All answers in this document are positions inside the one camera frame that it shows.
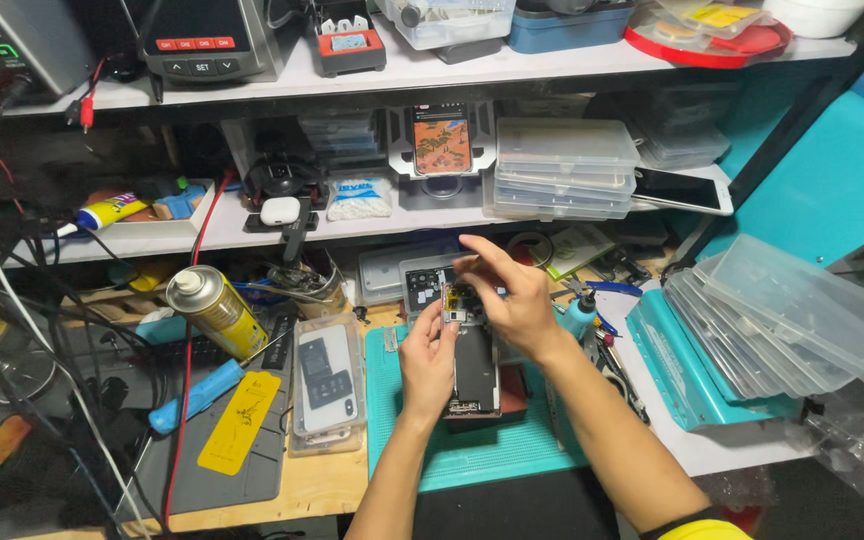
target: teal machine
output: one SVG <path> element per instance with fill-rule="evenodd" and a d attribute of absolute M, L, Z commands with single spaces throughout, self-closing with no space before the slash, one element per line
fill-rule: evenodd
<path fill-rule="evenodd" d="M 739 134 L 725 129 L 732 149 L 723 169 L 738 172 L 782 114 L 764 122 L 759 111 L 745 121 L 739 118 Z M 757 131 L 760 124 L 767 129 Z M 700 260 L 725 251 L 740 233 L 820 267 L 863 248 L 864 74 L 822 113 L 731 219 L 732 230 L 711 240 Z M 728 385 L 723 375 L 662 290 L 642 296 L 628 326 L 666 407 L 684 430 L 798 414 L 798 399 L 742 401 L 724 395 Z"/>
<path fill-rule="evenodd" d="M 626 321 L 642 360 L 672 413 L 687 432 L 706 426 L 793 417 L 801 399 L 740 399 L 662 289 L 647 291 Z"/>

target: red lid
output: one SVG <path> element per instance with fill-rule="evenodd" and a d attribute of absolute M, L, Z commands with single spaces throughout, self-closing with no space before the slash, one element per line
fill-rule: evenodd
<path fill-rule="evenodd" d="M 714 37 L 712 44 L 723 49 L 754 55 L 770 51 L 782 44 L 782 37 L 768 26 L 751 25 L 732 39 Z"/>
<path fill-rule="evenodd" d="M 783 54 L 786 46 L 792 41 L 792 32 L 786 28 L 786 25 L 779 22 L 776 22 L 772 26 L 753 25 L 749 28 L 761 28 L 766 30 L 766 32 L 754 30 L 748 41 L 738 41 L 738 43 L 733 43 L 732 46 L 723 46 L 722 43 L 728 43 L 728 41 L 715 38 L 712 40 L 711 45 L 702 52 L 677 49 L 664 43 L 659 43 L 636 32 L 631 26 L 625 29 L 625 41 L 649 56 L 674 64 L 684 64 L 695 68 L 717 69 L 745 68 L 750 64 L 777 57 Z M 749 32 L 749 29 L 743 31 L 731 41 L 736 42 L 740 40 L 746 32 Z M 772 36 L 778 38 L 777 42 L 773 43 L 773 47 L 758 50 L 764 43 L 773 40 Z"/>

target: shelf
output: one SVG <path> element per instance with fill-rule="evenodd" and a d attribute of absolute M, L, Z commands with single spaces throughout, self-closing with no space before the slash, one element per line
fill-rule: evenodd
<path fill-rule="evenodd" d="M 340 75 L 335 79 L 319 76 L 312 63 L 307 39 L 300 39 L 279 80 L 249 82 L 234 86 L 168 87 L 164 106 L 195 103 L 216 103 L 236 100 L 276 99 L 328 94 L 393 91 L 403 89 L 482 85 L 496 82 L 561 79 L 580 76 L 624 74 L 659 70 L 674 70 L 675 64 L 646 55 L 624 40 L 618 43 L 571 49 L 537 55 L 523 55 L 503 45 L 495 54 L 448 65 L 430 51 L 416 51 L 399 34 L 391 22 L 381 15 L 373 17 L 376 30 L 386 47 L 388 62 L 384 71 L 366 71 Z M 833 39 L 795 39 L 785 53 L 773 60 L 806 61 L 841 58 L 856 50 L 844 37 Z M 715 73 L 724 70 L 703 70 Z M 57 103 L 20 106 L 6 112 L 7 116 L 62 114 L 69 103 L 82 94 L 82 88 Z M 94 100 L 96 111 L 147 108 L 154 106 L 149 80 L 128 84 L 101 81 Z M 101 125 L 102 114 L 96 123 Z"/>
<path fill-rule="evenodd" d="M 682 174 L 710 178 L 728 183 L 729 177 L 718 165 L 679 171 Z M 324 211 L 319 213 L 318 229 L 308 232 L 307 241 L 341 240 L 374 235 L 394 235 L 408 233 L 421 229 L 461 229 L 477 225 L 493 223 L 511 223 L 515 220 L 498 219 L 482 215 L 482 208 L 456 208 L 443 210 L 409 211 L 399 206 L 399 190 L 393 188 L 392 200 L 395 205 L 389 217 L 368 219 L 352 219 L 348 221 L 329 221 Z M 632 206 L 634 212 L 657 210 L 652 204 L 636 202 Z M 201 250 L 218 250 L 230 248 L 245 248 L 280 243 L 281 232 L 246 232 L 243 228 L 249 213 L 242 205 L 237 191 L 224 193 L 215 205 L 205 238 L 201 242 Z M 181 253 L 192 249 L 194 236 L 180 238 L 131 238 L 110 239 L 102 241 L 115 255 L 122 258 L 162 255 L 166 253 Z M 52 260 L 52 244 L 45 242 L 47 259 Z M 15 247 L 15 253 L 24 259 L 30 259 L 28 248 L 23 243 Z M 90 238 L 67 238 L 59 241 L 60 263 L 84 263 L 87 261 L 102 261 L 109 259 L 98 244 Z M 11 259 L 6 267 L 18 267 Z"/>

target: teal silicone repair mat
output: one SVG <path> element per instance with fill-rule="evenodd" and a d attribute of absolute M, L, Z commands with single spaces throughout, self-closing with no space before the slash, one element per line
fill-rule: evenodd
<path fill-rule="evenodd" d="M 394 328 L 398 343 L 402 343 L 407 327 Z M 385 351 L 385 330 L 380 327 L 366 334 L 370 479 L 402 410 L 399 353 Z M 547 473 L 589 463 L 582 455 L 561 400 L 557 405 L 558 428 L 565 450 L 559 450 L 546 402 L 546 379 L 531 364 L 526 365 L 526 381 L 534 395 L 528 399 L 525 420 L 454 434 L 449 433 L 442 422 L 436 425 L 425 452 L 419 492 Z"/>

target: wooden desk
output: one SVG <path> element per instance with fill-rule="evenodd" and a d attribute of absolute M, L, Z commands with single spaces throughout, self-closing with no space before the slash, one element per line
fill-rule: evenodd
<path fill-rule="evenodd" d="M 654 276 L 658 276 L 672 253 L 673 250 L 666 250 L 665 258 L 642 261 L 642 264 L 649 268 Z M 579 270 L 577 275 L 581 280 L 599 280 L 598 276 L 587 268 Z M 558 281 L 550 279 L 549 289 L 554 292 L 563 290 L 564 287 Z M 568 297 L 558 299 L 558 302 L 563 305 L 568 301 Z M 399 316 L 398 303 L 372 307 L 368 310 L 366 319 L 369 324 L 359 323 L 359 335 L 363 340 L 370 330 L 405 324 Z M 368 444 L 357 451 L 308 457 L 289 457 L 286 451 L 282 460 L 282 482 L 278 497 L 261 502 L 176 514 L 172 516 L 170 523 L 176 533 L 187 533 L 349 513 L 358 509 L 368 484 Z M 129 535 L 141 536 L 135 521 L 127 521 L 123 526 Z M 160 533 L 155 520 L 145 520 L 145 526 L 151 534 Z M 103 535 L 95 529 L 90 529 L 62 531 L 30 537 L 26 540 L 32 538 L 35 540 L 93 539 L 103 538 Z"/>

